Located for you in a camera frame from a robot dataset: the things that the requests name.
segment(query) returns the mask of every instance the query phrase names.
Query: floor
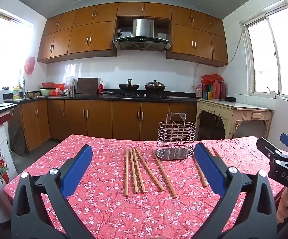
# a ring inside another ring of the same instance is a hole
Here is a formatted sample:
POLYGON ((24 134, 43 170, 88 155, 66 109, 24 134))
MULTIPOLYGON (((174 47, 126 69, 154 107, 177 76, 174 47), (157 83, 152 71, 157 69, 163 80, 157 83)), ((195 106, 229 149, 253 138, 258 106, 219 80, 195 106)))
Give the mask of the floor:
POLYGON ((45 153, 49 152, 58 144, 59 142, 48 140, 38 148, 34 149, 31 154, 28 154, 26 156, 19 156, 16 153, 13 153, 12 159, 17 173, 22 173, 25 169, 27 169, 30 165, 32 165, 35 161, 37 161, 40 157, 44 156, 45 153))

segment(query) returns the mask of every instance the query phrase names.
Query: flower vase painting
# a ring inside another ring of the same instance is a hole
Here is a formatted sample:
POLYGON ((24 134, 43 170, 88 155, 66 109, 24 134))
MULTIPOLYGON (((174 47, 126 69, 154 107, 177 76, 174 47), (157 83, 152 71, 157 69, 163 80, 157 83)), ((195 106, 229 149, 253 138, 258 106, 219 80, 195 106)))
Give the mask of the flower vase painting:
POLYGON ((3 182, 5 182, 6 184, 8 184, 9 182, 9 177, 8 177, 8 173, 9 172, 9 168, 8 168, 8 163, 5 161, 6 157, 1 153, 0 150, 0 181, 3 184, 3 182))

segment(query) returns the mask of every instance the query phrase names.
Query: wooden cabinet door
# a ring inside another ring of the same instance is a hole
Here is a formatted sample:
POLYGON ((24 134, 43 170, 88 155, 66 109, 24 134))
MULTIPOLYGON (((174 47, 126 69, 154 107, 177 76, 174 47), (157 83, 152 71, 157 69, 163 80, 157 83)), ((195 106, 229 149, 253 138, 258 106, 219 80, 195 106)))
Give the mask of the wooden cabinet door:
POLYGON ((211 38, 213 46, 213 59, 227 64, 228 55, 226 39, 214 34, 211 34, 211 38))
POLYGON ((106 3, 97 5, 93 23, 115 21, 119 3, 106 3))
POLYGON ((60 31, 66 28, 72 28, 75 15, 76 15, 76 11, 77 10, 73 10, 73 11, 69 11, 69 12, 61 14, 61 17, 59 19, 58 26, 57 26, 57 31, 60 31))
POLYGON ((92 24, 72 28, 68 54, 88 51, 91 28, 92 24))
POLYGON ((140 139, 140 102, 112 102, 113 139, 140 139))
POLYGON ((53 139, 68 137, 64 100, 47 100, 50 135, 53 139))
POLYGON ((85 101, 65 100, 64 105, 68 135, 87 136, 85 101))
POLYGON ((38 61, 41 59, 51 57, 52 45, 54 40, 55 33, 45 35, 41 38, 38 61))
POLYGON ((67 28, 55 33, 51 57, 65 55, 68 53, 71 30, 72 28, 67 28))
POLYGON ((120 2, 116 16, 144 16, 143 2, 120 2))
POLYGON ((208 15, 208 21, 210 33, 225 37, 224 25, 221 19, 208 15))
POLYGON ((45 36, 50 33, 56 32, 59 20, 60 20, 60 15, 47 19, 42 35, 45 36))
POLYGON ((35 102, 22 104, 24 133, 29 151, 41 145, 37 118, 35 102))
POLYGON ((78 9, 73 22, 73 27, 93 23, 96 8, 97 6, 94 5, 78 9))
POLYGON ((171 19, 172 14, 170 11, 170 5, 146 2, 144 16, 171 19))
POLYGON ((191 10, 193 28, 210 32, 207 14, 191 10))
POLYGON ((195 54, 192 27, 172 24, 172 51, 174 53, 195 54))
POLYGON ((169 110, 169 103, 141 103, 141 125, 140 140, 141 141, 157 141, 158 124, 166 120, 169 110))
POLYGON ((37 101, 36 107, 37 107, 37 120, 38 120, 40 141, 41 143, 44 143, 45 141, 51 138, 46 100, 37 101))
POLYGON ((112 138, 112 101, 86 101, 89 137, 112 138))
POLYGON ((210 33, 194 28, 195 55, 213 59, 212 40, 210 33))
POLYGON ((191 27, 191 10, 173 5, 171 6, 171 9, 172 24, 191 27))
POLYGON ((88 51, 111 49, 115 22, 93 23, 88 51))
MULTIPOLYGON (((197 103, 170 103, 169 112, 185 113, 186 122, 195 123, 197 103)), ((179 116, 172 117, 173 121, 183 121, 179 116)))

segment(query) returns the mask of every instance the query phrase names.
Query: wooden chopstick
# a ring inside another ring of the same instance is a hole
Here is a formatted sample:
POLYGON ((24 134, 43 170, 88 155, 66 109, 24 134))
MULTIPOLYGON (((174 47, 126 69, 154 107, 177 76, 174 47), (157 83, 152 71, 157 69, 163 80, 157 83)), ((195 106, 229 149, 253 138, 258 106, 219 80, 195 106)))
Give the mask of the wooden chopstick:
POLYGON ((125 151, 125 196, 128 197, 128 148, 125 151))
POLYGON ((214 152, 215 152, 215 155, 217 156, 217 157, 219 157, 222 161, 224 161, 221 157, 220 157, 220 155, 219 155, 219 153, 216 151, 216 149, 215 148, 213 148, 212 147, 212 149, 214 150, 214 152))
POLYGON ((161 170, 161 172, 162 172, 162 174, 163 174, 163 176, 164 176, 164 179, 165 179, 167 185, 169 186, 169 188, 170 188, 170 190, 171 190, 171 192, 172 192, 173 198, 176 199, 176 198, 177 198, 177 194, 176 194, 176 192, 174 191, 173 186, 172 186, 171 182, 169 181, 169 179, 168 179, 168 177, 167 177, 167 175, 166 175, 166 173, 165 173, 165 171, 164 171, 164 169, 163 169, 163 167, 162 167, 161 162, 160 162, 159 159, 157 158, 155 152, 153 152, 153 155, 155 156, 155 159, 156 159, 156 161, 157 161, 157 165, 158 165, 159 169, 161 170))
POLYGON ((132 162, 132 172, 133 172, 134 188, 135 188, 135 192, 136 192, 136 193, 139 193, 139 188, 137 187, 137 180, 136 180, 136 173, 135 173, 135 167, 134 167, 134 160, 133 160, 132 149, 131 149, 131 151, 130 151, 130 156, 131 156, 131 162, 132 162))
POLYGON ((145 190, 144 182, 143 182, 143 179, 142 179, 142 174, 141 174, 139 162, 137 160, 137 155, 136 155, 136 152, 135 152, 135 148, 131 148, 131 151, 133 151, 133 153, 134 153, 135 163, 136 163, 136 167, 137 167, 137 172, 139 174, 142 191, 145 193, 146 190, 145 190))
POLYGON ((143 156, 140 154, 140 152, 138 151, 137 148, 135 148, 135 151, 137 152, 137 154, 139 155, 143 165, 145 166, 146 170, 148 171, 148 173, 151 175, 151 177, 153 178, 153 180, 155 181, 155 183, 157 184, 157 186, 159 186, 159 188, 164 191, 164 187, 162 186, 162 184, 159 182, 159 180, 155 177, 154 173, 152 172, 152 170, 148 167, 145 159, 143 158, 143 156))
POLYGON ((207 183, 206 183, 205 175, 204 175, 202 169, 200 168, 198 162, 197 162, 196 159, 195 159, 194 152, 192 152, 192 156, 193 156, 193 159, 194 159, 195 165, 197 166, 197 169, 198 169, 198 172, 199 172, 199 175, 200 175, 201 181, 202 181, 202 185, 203 185, 203 187, 205 188, 205 187, 207 187, 207 183))

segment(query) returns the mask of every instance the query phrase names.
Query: range hood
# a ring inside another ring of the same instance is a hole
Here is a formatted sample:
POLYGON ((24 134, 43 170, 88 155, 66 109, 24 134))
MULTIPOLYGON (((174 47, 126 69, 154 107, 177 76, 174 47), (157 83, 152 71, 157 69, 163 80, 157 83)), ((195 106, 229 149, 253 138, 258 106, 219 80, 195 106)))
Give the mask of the range hood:
POLYGON ((163 51, 171 47, 166 39, 154 37, 154 20, 134 19, 132 35, 113 41, 121 50, 163 51))

